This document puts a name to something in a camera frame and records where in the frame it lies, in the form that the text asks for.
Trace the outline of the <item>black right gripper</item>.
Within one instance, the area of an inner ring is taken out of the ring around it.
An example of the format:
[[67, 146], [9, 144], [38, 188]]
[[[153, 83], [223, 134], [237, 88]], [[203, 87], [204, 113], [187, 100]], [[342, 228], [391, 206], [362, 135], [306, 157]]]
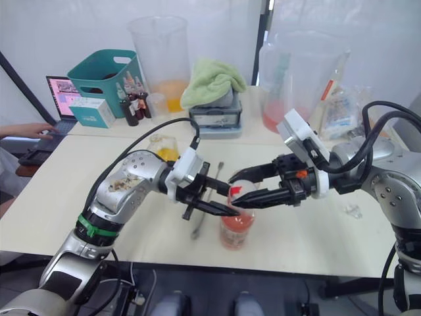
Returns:
[[300, 206], [303, 200], [316, 191], [314, 168], [300, 161], [295, 154], [279, 155], [273, 163], [241, 169], [228, 182], [247, 180], [259, 183], [277, 175], [281, 178], [280, 189], [249, 192], [232, 198], [231, 204], [242, 209], [266, 209], [277, 205]]

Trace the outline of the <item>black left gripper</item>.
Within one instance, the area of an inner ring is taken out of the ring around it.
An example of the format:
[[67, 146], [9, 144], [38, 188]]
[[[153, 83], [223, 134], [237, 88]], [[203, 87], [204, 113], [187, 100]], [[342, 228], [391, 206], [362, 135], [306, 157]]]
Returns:
[[190, 220], [195, 209], [219, 217], [235, 217], [239, 216], [239, 211], [228, 207], [227, 205], [202, 200], [207, 188], [211, 188], [219, 195], [228, 195], [230, 185], [216, 178], [207, 177], [210, 163], [203, 162], [200, 171], [196, 174], [194, 181], [185, 188], [177, 187], [177, 201], [186, 204], [186, 210], [182, 215], [182, 219]]

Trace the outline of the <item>person's bare hand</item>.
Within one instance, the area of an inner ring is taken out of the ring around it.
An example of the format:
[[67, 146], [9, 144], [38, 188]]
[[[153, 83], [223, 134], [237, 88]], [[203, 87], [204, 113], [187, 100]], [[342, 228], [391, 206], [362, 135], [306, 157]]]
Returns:
[[50, 133], [58, 134], [59, 131], [54, 126], [47, 123], [22, 124], [18, 128], [18, 135], [20, 137], [30, 139], [50, 140], [53, 138]]

